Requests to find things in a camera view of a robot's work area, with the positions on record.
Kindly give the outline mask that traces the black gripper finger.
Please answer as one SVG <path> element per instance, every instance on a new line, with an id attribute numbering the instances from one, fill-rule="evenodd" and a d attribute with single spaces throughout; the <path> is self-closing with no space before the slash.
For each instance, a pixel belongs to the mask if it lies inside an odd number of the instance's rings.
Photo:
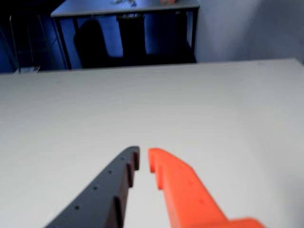
<path id="1" fill-rule="evenodd" d="M 140 148 L 119 153 L 49 224 L 48 228 L 122 228 Z"/>

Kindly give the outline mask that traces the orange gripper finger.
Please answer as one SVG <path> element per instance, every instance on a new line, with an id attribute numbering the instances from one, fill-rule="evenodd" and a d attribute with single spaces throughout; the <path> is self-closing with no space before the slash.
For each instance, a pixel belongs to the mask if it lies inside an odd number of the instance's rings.
<path id="1" fill-rule="evenodd" d="M 173 228 L 263 227 L 253 218 L 228 219 L 193 168 L 180 158 L 160 148 L 150 148 L 148 156 Z"/>

